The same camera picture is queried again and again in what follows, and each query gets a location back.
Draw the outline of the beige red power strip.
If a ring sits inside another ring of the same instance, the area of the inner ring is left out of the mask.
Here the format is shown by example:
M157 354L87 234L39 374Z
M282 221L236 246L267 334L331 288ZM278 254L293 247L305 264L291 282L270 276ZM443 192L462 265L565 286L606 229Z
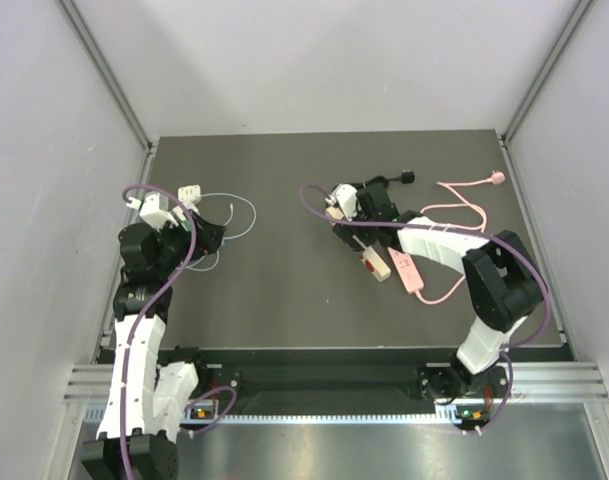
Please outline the beige red power strip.
M329 207L325 210L325 216L330 220L331 225L345 219L340 211ZM357 256L378 282L383 282L390 277L391 270L389 266L373 247L369 247L362 255Z

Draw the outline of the pink power strip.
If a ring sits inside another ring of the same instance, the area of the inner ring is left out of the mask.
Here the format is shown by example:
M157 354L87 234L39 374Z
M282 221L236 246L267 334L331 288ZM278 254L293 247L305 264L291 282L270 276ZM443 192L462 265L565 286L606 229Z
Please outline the pink power strip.
M420 292L424 288L424 281L413 258L393 248L388 248L388 253L405 290L410 294Z

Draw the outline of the white square adapter plug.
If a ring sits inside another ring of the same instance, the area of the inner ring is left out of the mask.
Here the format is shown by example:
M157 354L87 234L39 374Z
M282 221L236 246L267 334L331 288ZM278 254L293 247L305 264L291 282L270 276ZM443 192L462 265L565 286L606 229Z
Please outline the white square adapter plug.
M198 184L180 187L177 193L179 201L186 207L197 205L202 197L201 187Z

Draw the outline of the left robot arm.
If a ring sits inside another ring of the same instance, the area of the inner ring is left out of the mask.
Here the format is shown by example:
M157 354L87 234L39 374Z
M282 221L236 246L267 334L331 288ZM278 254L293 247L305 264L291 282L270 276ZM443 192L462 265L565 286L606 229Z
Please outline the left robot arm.
M93 479L175 479L177 436L190 396L204 394L211 374L197 354L159 362L182 267L218 252L226 228L199 215L178 225L143 221L118 235L123 266L113 298L116 347L109 396L95 439L81 462Z

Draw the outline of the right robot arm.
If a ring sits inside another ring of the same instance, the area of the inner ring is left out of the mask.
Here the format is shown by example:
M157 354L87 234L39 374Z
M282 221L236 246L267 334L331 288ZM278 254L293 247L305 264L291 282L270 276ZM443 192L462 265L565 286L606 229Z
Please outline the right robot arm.
M508 349L514 332L549 301L539 270L510 230L490 235L481 227L402 212L382 183L339 184L325 203L333 232L358 255L379 244L447 267L466 283L475 317L450 367L451 384L460 395L474 395L486 385L487 373Z

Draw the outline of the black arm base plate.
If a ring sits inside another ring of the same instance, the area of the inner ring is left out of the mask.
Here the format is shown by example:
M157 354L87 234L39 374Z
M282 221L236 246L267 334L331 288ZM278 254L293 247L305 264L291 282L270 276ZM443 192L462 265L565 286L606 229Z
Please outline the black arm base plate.
M223 390L216 393L216 388ZM402 413L458 400L502 398L508 391L504 369L496 366L465 381L448 366L416 365L228 365L214 370L190 398L230 402L236 413L296 415Z

